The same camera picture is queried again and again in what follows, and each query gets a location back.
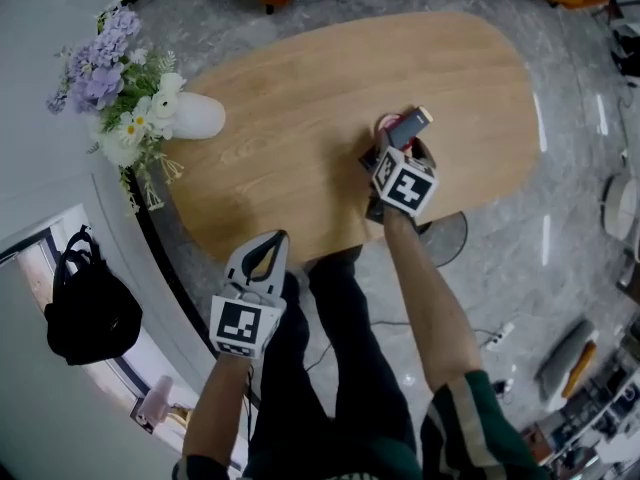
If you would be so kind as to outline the dark phone-like device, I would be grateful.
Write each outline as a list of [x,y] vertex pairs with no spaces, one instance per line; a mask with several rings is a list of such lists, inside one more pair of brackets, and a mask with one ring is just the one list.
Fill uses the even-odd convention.
[[398,150],[409,148],[418,135],[433,121],[424,106],[414,108],[387,128],[389,144]]

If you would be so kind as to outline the wooden coffee table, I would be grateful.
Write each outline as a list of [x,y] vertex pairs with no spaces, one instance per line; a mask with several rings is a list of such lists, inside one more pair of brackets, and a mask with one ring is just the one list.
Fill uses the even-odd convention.
[[212,68],[190,90],[219,100],[222,131],[173,139],[183,176],[170,191],[191,238],[217,260],[283,229],[302,263],[375,240],[360,156],[378,119],[417,106],[439,185],[422,222],[505,197],[539,156],[524,62],[505,36],[461,12],[334,24]]

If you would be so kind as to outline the dark round trash bin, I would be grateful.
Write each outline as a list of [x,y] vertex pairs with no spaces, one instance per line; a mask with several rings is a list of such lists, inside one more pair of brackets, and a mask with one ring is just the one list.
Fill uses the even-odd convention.
[[468,239],[468,220],[464,212],[457,212],[418,227],[420,241],[437,268],[454,261]]

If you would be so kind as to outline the white vase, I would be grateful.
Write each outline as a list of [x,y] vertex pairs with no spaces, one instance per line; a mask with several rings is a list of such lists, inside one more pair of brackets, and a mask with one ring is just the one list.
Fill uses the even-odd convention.
[[224,106],[216,99],[192,92],[181,92],[173,120],[173,136],[186,140],[205,140],[217,136],[226,121]]

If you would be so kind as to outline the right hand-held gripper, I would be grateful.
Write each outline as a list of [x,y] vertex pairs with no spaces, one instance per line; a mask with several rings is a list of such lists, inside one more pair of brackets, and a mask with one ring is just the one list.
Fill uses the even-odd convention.
[[385,210],[395,208],[415,223],[424,211],[439,185],[437,164],[421,139],[413,140],[411,154],[392,146],[382,153],[379,147],[370,147],[359,157],[359,163],[371,172],[368,220],[382,224]]

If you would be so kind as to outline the person's green sweatshirt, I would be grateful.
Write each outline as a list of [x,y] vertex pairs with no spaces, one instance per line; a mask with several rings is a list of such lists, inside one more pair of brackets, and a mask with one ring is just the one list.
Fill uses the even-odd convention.
[[421,427],[423,456],[378,436],[325,434],[248,461],[247,480],[549,480],[505,418],[488,374],[471,371],[439,388]]

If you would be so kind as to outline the pink round coaster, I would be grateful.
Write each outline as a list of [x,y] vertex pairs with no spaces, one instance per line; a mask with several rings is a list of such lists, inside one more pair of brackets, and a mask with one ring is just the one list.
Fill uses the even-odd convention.
[[[376,128],[376,133],[377,133],[377,137],[379,139],[379,146],[380,146],[380,150],[384,150],[386,149],[388,146],[391,146],[389,144],[389,140],[388,140],[388,135],[387,135],[387,128],[390,127],[395,121],[399,120],[400,117],[403,115],[400,114],[387,114],[384,115],[378,122],[377,124],[377,128]],[[408,153],[411,150],[411,146],[405,150],[399,150],[403,153]]]

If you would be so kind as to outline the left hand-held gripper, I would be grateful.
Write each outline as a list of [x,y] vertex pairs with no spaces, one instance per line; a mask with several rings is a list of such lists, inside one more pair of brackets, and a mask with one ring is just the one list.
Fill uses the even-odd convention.
[[[283,289],[289,243],[286,231],[270,231],[231,254],[225,268],[231,282],[211,303],[209,338],[218,353],[250,360],[263,357],[287,307],[284,299],[272,295],[280,296]],[[265,259],[265,269],[255,275]]]

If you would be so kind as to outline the person's right forearm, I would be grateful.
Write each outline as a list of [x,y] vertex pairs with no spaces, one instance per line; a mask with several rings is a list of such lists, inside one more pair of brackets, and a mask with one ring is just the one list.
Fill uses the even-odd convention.
[[459,301],[428,257],[412,221],[387,208],[384,236],[396,270],[424,377],[435,392],[483,368],[476,336]]

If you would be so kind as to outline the purple white flower bouquet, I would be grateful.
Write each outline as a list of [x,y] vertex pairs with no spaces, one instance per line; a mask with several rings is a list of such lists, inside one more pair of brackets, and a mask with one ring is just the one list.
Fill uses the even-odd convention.
[[128,7],[115,7],[97,18],[97,35],[58,57],[63,68],[58,88],[46,101],[56,115],[67,105],[88,117],[92,146],[119,172],[120,184],[136,212],[132,184],[140,179],[145,206],[164,206],[157,194],[151,168],[158,165],[170,184],[184,167],[161,151],[172,139],[179,96],[186,80],[174,71],[175,55],[148,50],[138,44],[142,22]]

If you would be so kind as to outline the black backpack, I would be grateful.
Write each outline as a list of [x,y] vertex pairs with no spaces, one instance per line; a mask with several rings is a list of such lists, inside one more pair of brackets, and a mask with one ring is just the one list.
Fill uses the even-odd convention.
[[70,366],[115,359],[138,340],[142,315],[83,225],[61,254],[45,306],[50,349]]

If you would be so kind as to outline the small pink lamp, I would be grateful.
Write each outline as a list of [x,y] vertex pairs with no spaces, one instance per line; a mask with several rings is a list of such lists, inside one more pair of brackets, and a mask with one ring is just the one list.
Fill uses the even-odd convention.
[[159,378],[138,409],[136,419],[139,423],[155,427],[166,419],[170,409],[169,395],[172,387],[171,377],[163,375]]

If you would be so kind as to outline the grey floor cushion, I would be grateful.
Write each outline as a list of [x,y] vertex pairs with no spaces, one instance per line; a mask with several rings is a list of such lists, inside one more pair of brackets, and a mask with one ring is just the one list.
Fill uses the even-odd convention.
[[597,341],[598,331],[587,318],[577,320],[575,325],[556,344],[542,363],[536,380],[539,385],[540,398],[548,412],[566,405],[568,399],[561,392],[568,380],[569,373],[580,357],[585,344],[589,340]]

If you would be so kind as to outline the white power strip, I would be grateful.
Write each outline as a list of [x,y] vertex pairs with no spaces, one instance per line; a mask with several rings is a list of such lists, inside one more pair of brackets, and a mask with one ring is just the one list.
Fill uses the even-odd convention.
[[515,329],[515,325],[513,322],[508,322],[504,324],[485,343],[485,348],[489,351],[497,351],[501,347],[501,344],[513,332],[514,329]]

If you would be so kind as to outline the round white side table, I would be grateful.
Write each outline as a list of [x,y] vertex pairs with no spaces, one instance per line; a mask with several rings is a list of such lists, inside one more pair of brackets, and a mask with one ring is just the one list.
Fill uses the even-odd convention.
[[638,182],[628,172],[612,176],[601,203],[603,227],[611,237],[624,241],[630,235],[638,209]]

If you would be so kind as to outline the person's left forearm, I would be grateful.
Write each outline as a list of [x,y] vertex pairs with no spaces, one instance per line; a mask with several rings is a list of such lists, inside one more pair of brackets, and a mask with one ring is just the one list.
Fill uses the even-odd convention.
[[240,425],[251,361],[221,354],[205,383],[185,434],[182,455],[228,468]]

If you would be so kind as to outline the person's legs in black trousers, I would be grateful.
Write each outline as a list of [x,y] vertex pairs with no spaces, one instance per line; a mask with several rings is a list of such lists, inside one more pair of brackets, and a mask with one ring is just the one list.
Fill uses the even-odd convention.
[[361,249],[323,257],[309,288],[337,359],[334,416],[328,416],[304,367],[310,339],[293,275],[287,309],[262,366],[261,402],[249,461],[251,480],[421,480],[407,401],[371,329],[355,279]]

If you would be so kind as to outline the small orange pillow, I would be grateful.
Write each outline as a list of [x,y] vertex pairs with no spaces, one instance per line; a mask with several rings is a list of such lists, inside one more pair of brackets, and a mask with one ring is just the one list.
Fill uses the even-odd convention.
[[594,340],[589,340],[578,358],[577,363],[569,373],[568,380],[561,392],[564,399],[569,399],[576,388],[579,386],[581,379],[586,375],[597,351],[597,345]]

